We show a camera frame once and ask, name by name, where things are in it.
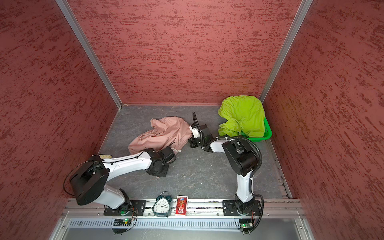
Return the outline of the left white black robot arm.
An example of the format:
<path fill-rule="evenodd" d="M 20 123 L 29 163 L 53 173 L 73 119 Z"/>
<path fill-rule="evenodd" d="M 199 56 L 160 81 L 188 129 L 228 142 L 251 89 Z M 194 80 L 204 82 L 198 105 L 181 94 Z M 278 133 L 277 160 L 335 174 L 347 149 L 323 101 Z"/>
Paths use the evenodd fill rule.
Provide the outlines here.
<path fill-rule="evenodd" d="M 176 154 L 170 147 L 160 151 L 144 149 L 138 154 L 119 158 L 93 155 L 88 161 L 75 167 L 69 174 L 69 183 L 79 206 L 97 203 L 111 210 L 125 211 L 132 208 L 127 193 L 108 186 L 107 182 L 135 171 L 145 171 L 154 177 L 165 177 L 169 165 L 176 159 Z"/>

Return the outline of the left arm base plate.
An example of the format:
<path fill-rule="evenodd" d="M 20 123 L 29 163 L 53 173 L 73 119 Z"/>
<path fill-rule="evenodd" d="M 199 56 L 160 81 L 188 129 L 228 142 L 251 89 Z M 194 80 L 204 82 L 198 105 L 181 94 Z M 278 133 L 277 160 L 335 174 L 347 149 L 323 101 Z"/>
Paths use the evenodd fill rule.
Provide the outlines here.
<path fill-rule="evenodd" d="M 104 216 L 142 216 L 146 207 L 146 200 L 130 200 L 117 209 L 105 206 Z"/>

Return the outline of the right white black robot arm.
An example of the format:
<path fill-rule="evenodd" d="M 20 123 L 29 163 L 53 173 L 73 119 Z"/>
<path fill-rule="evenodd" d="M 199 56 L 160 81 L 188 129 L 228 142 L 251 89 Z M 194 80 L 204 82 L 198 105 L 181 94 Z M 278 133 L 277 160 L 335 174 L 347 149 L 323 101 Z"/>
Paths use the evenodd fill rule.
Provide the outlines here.
<path fill-rule="evenodd" d="M 253 193 L 253 176 L 263 163 L 260 149 L 251 140 L 243 137 L 216 137 L 214 138 L 207 125 L 201 127 L 197 124 L 189 126 L 192 136 L 188 140 L 191 148 L 201 148 L 209 153 L 224 153 L 237 174 L 237 191 L 235 200 L 231 201 L 239 215 L 246 216 L 261 208 Z"/>

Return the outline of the pink shorts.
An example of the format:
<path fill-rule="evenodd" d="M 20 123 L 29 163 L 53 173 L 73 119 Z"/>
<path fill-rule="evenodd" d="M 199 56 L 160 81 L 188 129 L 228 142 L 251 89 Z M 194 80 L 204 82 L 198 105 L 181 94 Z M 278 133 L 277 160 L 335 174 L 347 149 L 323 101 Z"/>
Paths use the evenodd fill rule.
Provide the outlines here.
<path fill-rule="evenodd" d="M 151 119 L 151 126 L 151 130 L 139 135 L 130 143 L 129 151 L 132 155 L 144 149 L 161 151 L 166 147 L 170 147 L 177 154 L 193 135 L 190 125 L 179 117 Z"/>

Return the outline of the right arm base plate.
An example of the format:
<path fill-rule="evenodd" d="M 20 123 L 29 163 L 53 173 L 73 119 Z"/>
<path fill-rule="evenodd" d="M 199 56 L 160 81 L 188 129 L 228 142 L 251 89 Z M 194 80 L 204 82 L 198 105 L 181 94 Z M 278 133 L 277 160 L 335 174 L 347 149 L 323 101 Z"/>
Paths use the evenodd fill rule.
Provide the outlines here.
<path fill-rule="evenodd" d="M 224 216 L 260 216 L 261 209 L 261 202 L 257 200 L 246 203 L 240 200 L 223 201 Z"/>

